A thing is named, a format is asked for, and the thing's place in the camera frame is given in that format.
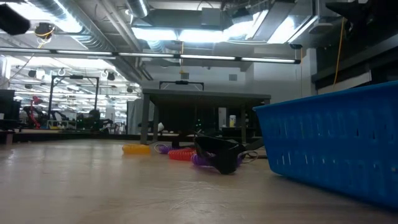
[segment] yellow cable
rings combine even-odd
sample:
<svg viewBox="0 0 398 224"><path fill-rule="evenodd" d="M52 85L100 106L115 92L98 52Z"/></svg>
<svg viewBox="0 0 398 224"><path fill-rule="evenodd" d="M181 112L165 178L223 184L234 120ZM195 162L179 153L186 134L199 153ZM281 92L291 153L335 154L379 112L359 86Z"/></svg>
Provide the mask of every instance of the yellow cable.
<svg viewBox="0 0 398 224"><path fill-rule="evenodd" d="M46 43L41 43L39 44L39 46L37 46L38 49L41 49L43 47L43 45ZM30 60L32 60L32 58L35 56L35 53L32 54L32 56L30 57L30 59L28 59L28 61L26 61L26 63L12 76L10 77L10 79L8 79L7 81L5 81L4 83L0 84L0 86L4 86L5 84L9 83L15 76L17 76L22 69L24 69L26 67L26 65L30 62Z"/></svg>
<svg viewBox="0 0 398 224"><path fill-rule="evenodd" d="M333 89L335 88L336 81L337 81L337 74L338 74L338 65L340 63L340 53L341 53L341 45L343 43L343 31L344 31L344 17L341 20L341 31L340 31L340 44L338 46L338 53L337 53L337 63L336 63L336 74L335 74L335 81L333 82Z"/></svg>

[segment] table leg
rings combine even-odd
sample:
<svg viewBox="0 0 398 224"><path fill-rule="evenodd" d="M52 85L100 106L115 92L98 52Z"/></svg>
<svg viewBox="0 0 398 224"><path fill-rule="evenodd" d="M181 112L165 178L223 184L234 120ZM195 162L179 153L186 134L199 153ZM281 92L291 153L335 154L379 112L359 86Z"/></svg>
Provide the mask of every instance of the table leg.
<svg viewBox="0 0 398 224"><path fill-rule="evenodd" d="M153 137L153 142L157 141L157 133L158 133L158 128L159 128L159 107L155 105L155 111L154 111L154 137Z"/></svg>
<svg viewBox="0 0 398 224"><path fill-rule="evenodd" d="M14 134L7 134L7 136L6 136L6 145L7 146L12 145L12 137L13 137L13 135Z"/></svg>
<svg viewBox="0 0 398 224"><path fill-rule="evenodd" d="M142 101L142 121L141 121L141 144L147 144L148 119L149 119L149 95L144 94Z"/></svg>
<svg viewBox="0 0 398 224"><path fill-rule="evenodd" d="M246 144L246 107L241 108L242 144Z"/></svg>

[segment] metal frame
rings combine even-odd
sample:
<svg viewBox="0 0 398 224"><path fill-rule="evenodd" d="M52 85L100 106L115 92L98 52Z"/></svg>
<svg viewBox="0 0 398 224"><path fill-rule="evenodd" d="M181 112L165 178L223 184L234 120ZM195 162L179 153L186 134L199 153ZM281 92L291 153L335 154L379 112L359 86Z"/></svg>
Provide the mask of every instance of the metal frame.
<svg viewBox="0 0 398 224"><path fill-rule="evenodd" d="M52 106L52 95L53 95L53 91L54 91L54 87L56 87L58 85L58 83L60 83L64 78L73 78L76 77L74 75L64 75L64 76L60 76L60 75L53 75L51 76L51 87L50 87L50 96L49 96L49 111L48 111L48 116L49 119L51 119L51 106ZM56 78L59 78L60 80L54 84L54 80ZM98 88L100 86L100 78L99 77L83 77L83 78L87 78L87 79L91 79L91 78L95 78L97 83L95 85L95 101L94 101L94 110L97 109L97 101L98 101Z"/></svg>
<svg viewBox="0 0 398 224"><path fill-rule="evenodd" d="M161 87L162 87L162 84L163 83L174 83L174 84L176 84L176 85L188 85L188 84L199 84L199 85L201 85L201 90L202 91L205 91L205 83L203 83L203 82L188 82L188 81L183 81L183 80L181 80L181 81L160 81L159 82L159 89L161 90Z"/></svg>

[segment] workbench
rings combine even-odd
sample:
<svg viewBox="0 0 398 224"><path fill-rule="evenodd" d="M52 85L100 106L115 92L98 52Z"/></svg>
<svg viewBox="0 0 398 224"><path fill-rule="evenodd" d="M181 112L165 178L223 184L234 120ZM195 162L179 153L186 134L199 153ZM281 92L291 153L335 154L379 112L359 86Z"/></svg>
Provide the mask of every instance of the workbench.
<svg viewBox="0 0 398 224"><path fill-rule="evenodd" d="M208 107L226 107L241 109L241 135L242 143L246 142L246 110L254 106L268 105L270 95L250 93L220 93L211 91L190 91L190 90L157 90L145 88L142 90L143 107L141 123L141 144L147 144L149 102L155 104L154 111L154 135L153 141L157 141L159 107L196 105Z"/></svg>

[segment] cable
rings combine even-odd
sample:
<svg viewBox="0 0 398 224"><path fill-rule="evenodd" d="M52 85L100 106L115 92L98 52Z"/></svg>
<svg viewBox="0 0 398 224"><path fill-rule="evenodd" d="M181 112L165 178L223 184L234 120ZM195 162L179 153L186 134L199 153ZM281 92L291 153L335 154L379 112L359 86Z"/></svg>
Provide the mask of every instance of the cable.
<svg viewBox="0 0 398 224"><path fill-rule="evenodd" d="M249 160L243 160L242 163L244 163L244 164L251 163L251 162L253 162L253 161L255 161L256 159L259 158L259 153L256 152L256 151L244 151L244 152L241 152L241 153L238 154L238 158L240 158L240 157L242 157L244 155L250 155L249 157L251 158Z"/></svg>
<svg viewBox="0 0 398 224"><path fill-rule="evenodd" d="M39 44L39 46L37 47L38 49L42 48L44 44ZM32 56L30 56L30 58L28 59L28 61L26 61L26 63L12 76L10 77L8 80L6 80L5 82L3 82L2 84L0 84L0 87L4 86L5 84L9 83L15 76L17 76L25 67L26 65L30 62L30 60L32 60L32 58L35 56L35 53L32 54Z"/></svg>
<svg viewBox="0 0 398 224"><path fill-rule="evenodd" d="M335 85L336 85L337 74L338 74L338 66L340 64L340 53L341 53L341 45L342 45L342 42L343 42L344 21L345 21L345 18L343 17L343 19L341 20L340 44L338 46L337 63L336 63L336 74L335 74L335 81L333 82L333 89L335 88Z"/></svg>
<svg viewBox="0 0 398 224"><path fill-rule="evenodd" d="M199 2L199 5L198 5L198 7L197 7L197 10L199 10L199 6L200 6L200 5L201 5L203 2L205 2L205 3L209 4L209 5L211 6L211 8L213 8L213 9L214 9L213 5L212 5L212 4L210 4L210 2L202 0L202 1L200 1L200 2Z"/></svg>
<svg viewBox="0 0 398 224"><path fill-rule="evenodd" d="M2 87L2 86L4 86L5 84L7 84L7 83L9 83L15 76L17 76L21 71L22 71L22 69L24 69L25 68L25 66L30 62L30 60L32 60L32 58L34 57L34 55L35 54L33 54L31 57L30 57L30 59L28 59L28 61L26 61L26 63L11 77L11 78L9 78L8 80L6 80L4 83L2 83L2 84L0 84L0 87Z"/></svg>

